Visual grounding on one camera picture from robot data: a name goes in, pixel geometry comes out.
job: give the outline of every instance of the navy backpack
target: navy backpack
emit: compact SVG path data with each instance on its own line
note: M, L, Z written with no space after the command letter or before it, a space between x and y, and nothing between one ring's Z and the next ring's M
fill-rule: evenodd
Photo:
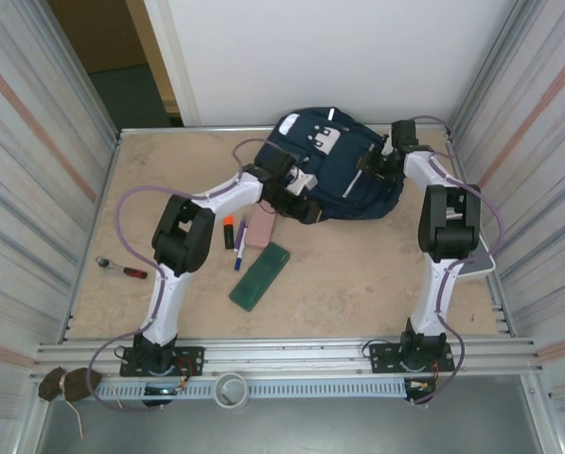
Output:
M382 150L385 140L339 109L313 107L289 113L268 140L290 153L303 173L317 178L315 187L301 195L320 204L319 220L382 218L396 206L403 175L389 182L358 170L360 158L369 150ZM255 164L264 166L274 154L272 146L264 145Z

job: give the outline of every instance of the pink eraser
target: pink eraser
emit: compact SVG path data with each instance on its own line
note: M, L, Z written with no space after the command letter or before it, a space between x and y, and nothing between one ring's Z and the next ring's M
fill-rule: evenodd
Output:
M266 201L255 205L253 215L248 221L246 233L246 246L265 249L270 244L274 230L275 210Z

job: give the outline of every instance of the wooden platform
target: wooden platform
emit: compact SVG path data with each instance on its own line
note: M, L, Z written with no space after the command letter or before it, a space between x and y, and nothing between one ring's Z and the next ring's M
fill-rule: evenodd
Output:
M202 192L234 175L230 152L248 137L265 131L179 131L126 135L87 260L68 338L105 338L135 329L145 318L154 270L130 256L117 240L113 212L118 198L142 184ZM419 131L422 144L444 150L439 130ZM258 144L240 152L253 160ZM125 203L122 227L139 252L153 256L151 237L168 196L139 193ZM227 297L258 256L247 250L241 272L235 255L223 248L217 225L211 251L196 272L180 317L180 337L326 337L397 335L418 299L423 256L416 229L422 194L407 181L396 209L384 219L328 220L302 225L278 217L273 241L291 252L291 260L251 313ZM250 213L259 207L246 209ZM236 214L236 230L240 215ZM145 280L106 274L95 263L102 255L145 269ZM463 334L496 334L484 280L458 284L449 322Z

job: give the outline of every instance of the orange highlighter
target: orange highlighter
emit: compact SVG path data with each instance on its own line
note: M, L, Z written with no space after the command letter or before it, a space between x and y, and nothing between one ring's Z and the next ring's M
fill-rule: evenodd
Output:
M234 249L234 218L231 215L223 220L223 240L225 249Z

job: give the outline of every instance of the corrugated metal wall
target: corrugated metal wall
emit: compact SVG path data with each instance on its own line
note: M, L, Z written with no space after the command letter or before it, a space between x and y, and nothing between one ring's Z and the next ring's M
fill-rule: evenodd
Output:
M565 424L565 0L525 3L486 88L456 126L468 180L505 218L497 263L508 309L539 347ZM493 218L484 223L496 237Z
M0 449L62 331L115 132L36 1L0 1Z

